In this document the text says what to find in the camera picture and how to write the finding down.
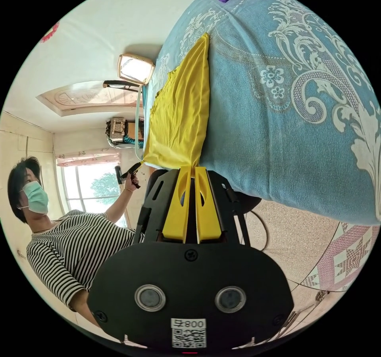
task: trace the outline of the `label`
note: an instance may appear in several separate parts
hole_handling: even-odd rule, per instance
[[[171,319],[173,348],[206,348],[206,319]]]

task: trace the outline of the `camera lens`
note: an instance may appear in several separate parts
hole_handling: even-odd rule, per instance
[[[239,311],[246,303],[244,291],[238,287],[225,287],[218,292],[215,299],[216,307],[225,313]]]
[[[136,290],[135,302],[145,311],[156,312],[164,307],[165,295],[159,287],[146,284]]]

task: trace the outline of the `screw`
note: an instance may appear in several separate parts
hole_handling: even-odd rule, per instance
[[[281,323],[283,323],[284,319],[285,319],[284,315],[278,315],[274,318],[273,324],[280,325]]]
[[[196,250],[188,250],[185,252],[185,259],[188,262],[194,262],[198,257],[198,253]]]
[[[96,318],[101,322],[107,322],[107,316],[102,311],[97,311],[95,313]]]

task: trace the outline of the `tree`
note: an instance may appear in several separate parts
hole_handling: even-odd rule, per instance
[[[105,173],[102,177],[96,178],[91,183],[91,189],[94,191],[95,197],[104,196],[118,196],[119,186],[115,173]],[[97,200],[104,205],[112,205],[115,202],[115,198],[102,198]]]

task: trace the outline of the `curtain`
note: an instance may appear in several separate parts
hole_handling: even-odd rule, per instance
[[[65,153],[56,156],[57,166],[71,167],[80,165],[95,165],[101,163],[119,163],[120,154],[115,148],[103,148]]]

